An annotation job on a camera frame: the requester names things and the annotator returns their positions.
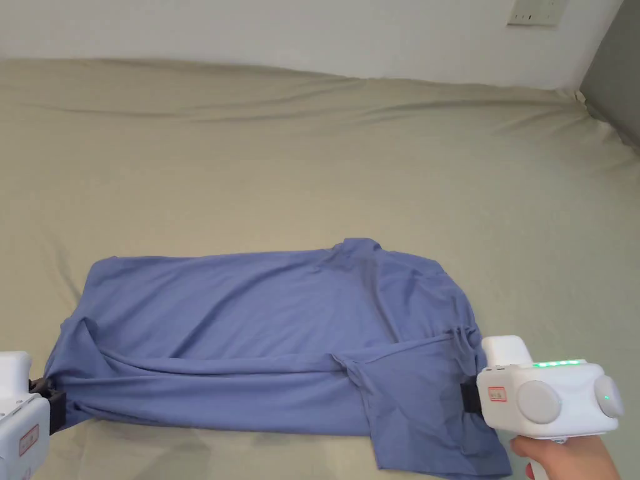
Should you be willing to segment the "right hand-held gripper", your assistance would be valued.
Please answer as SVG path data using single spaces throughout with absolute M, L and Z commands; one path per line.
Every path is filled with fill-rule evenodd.
M 586 359 L 533 361 L 518 336 L 485 337 L 487 366 L 461 384 L 464 410 L 494 429 L 563 444 L 618 428 L 615 381 Z

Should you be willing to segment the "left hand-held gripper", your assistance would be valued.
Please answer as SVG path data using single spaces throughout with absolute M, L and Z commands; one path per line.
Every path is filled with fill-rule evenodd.
M 1 353 L 1 479 L 31 479 L 66 423 L 66 394 L 50 379 L 30 380 L 31 364 L 27 352 Z

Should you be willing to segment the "person's right hand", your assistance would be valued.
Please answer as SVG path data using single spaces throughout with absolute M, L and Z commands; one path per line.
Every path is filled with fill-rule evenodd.
M 516 436 L 511 439 L 513 453 L 531 460 L 526 468 L 529 479 L 542 479 L 534 472 L 536 462 L 548 479 L 621 479 L 599 436 L 570 437 L 563 444 L 550 439 Z

